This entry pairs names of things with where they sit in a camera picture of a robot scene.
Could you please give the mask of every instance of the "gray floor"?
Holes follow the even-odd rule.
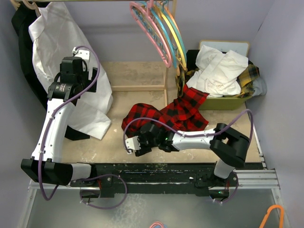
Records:
[[[110,206],[121,198],[93,199],[93,204]],[[148,228],[155,221],[168,228],[258,228],[273,204],[271,190],[238,190],[223,205],[194,195],[130,194],[120,207],[98,210],[80,203],[78,190],[58,190],[51,201],[38,190],[28,228]],[[265,228],[276,227],[275,211]]]

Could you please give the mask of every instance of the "clothes rod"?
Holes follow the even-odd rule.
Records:
[[[62,1],[132,1],[132,0],[29,0],[29,2],[62,2]]]

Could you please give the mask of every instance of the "white cloth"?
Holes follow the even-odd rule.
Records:
[[[209,93],[208,97],[237,95],[241,87],[237,77],[248,67],[248,58],[232,50],[223,54],[203,45],[195,62],[199,71],[187,82],[187,86]]]
[[[90,47],[90,44],[64,3],[51,2],[46,8],[39,9],[41,16],[30,25],[29,34],[33,41],[33,66],[38,80],[45,91],[48,91],[59,72],[62,59],[72,56],[74,47]],[[93,55],[90,55],[88,67],[97,67]],[[78,99],[68,125],[77,131],[102,139],[111,124],[106,114],[112,101],[111,85],[101,66],[96,93],[87,92]]]

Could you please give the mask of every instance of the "gray cloth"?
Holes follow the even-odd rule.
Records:
[[[267,93],[267,85],[263,78],[258,77],[252,82],[253,89],[255,92],[252,96],[265,95]]]

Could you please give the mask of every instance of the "orange hanger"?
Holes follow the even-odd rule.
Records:
[[[283,228],[283,220],[284,220],[284,208],[281,205],[272,205],[268,208],[267,210],[267,214],[265,214],[263,221],[260,225],[260,228],[264,228],[265,223],[267,222],[267,219],[270,215],[270,212],[275,209],[275,208],[279,208],[281,210],[281,214],[280,214],[280,223],[279,223],[279,228]]]

